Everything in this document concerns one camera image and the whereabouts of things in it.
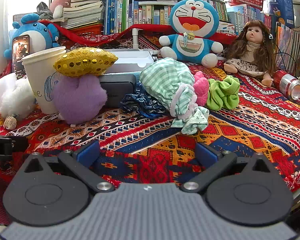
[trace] black box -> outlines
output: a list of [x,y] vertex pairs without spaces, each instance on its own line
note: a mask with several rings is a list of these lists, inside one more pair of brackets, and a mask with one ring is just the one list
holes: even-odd
[[134,92],[137,83],[136,76],[133,74],[113,74],[99,76],[101,87],[107,91],[108,100],[106,107],[120,107],[120,101],[126,94]]

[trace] doll brown hair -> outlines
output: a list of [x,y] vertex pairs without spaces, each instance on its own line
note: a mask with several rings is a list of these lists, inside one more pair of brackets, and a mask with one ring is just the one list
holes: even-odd
[[243,31],[240,33],[234,42],[229,46],[227,59],[241,58],[247,52],[246,38],[247,30],[249,27],[259,27],[262,30],[263,41],[258,49],[254,52],[255,60],[251,62],[252,65],[258,66],[260,71],[268,71],[270,75],[276,70],[276,64],[274,60],[274,50],[271,39],[269,39],[269,29],[259,20],[252,20],[248,22]]

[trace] pink plush toy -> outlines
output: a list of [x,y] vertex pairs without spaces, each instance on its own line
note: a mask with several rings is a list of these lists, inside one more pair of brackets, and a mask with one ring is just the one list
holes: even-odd
[[60,18],[63,14],[63,8],[69,8],[71,0],[53,0],[50,4],[50,11],[54,19]]
[[203,76],[203,73],[201,71],[198,71],[194,75],[194,92],[197,95],[197,101],[196,103],[198,106],[204,106],[208,99],[208,92],[209,92],[209,82],[208,80]]
[[53,91],[53,103],[68,124],[79,124],[94,118],[107,101],[99,78],[86,74],[79,78],[62,76]]

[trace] purple plush toy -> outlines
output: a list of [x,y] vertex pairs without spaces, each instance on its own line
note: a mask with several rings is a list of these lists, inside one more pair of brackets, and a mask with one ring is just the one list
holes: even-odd
[[79,78],[63,76],[55,85],[53,102],[68,124],[79,124],[94,118],[107,101],[107,93],[98,77],[90,74]]

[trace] gold sequin pillow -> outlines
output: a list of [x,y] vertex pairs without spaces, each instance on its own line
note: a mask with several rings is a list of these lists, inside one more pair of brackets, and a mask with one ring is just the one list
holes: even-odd
[[102,75],[117,60],[109,51],[96,48],[74,49],[61,56],[53,65],[56,71],[68,77],[85,74]]

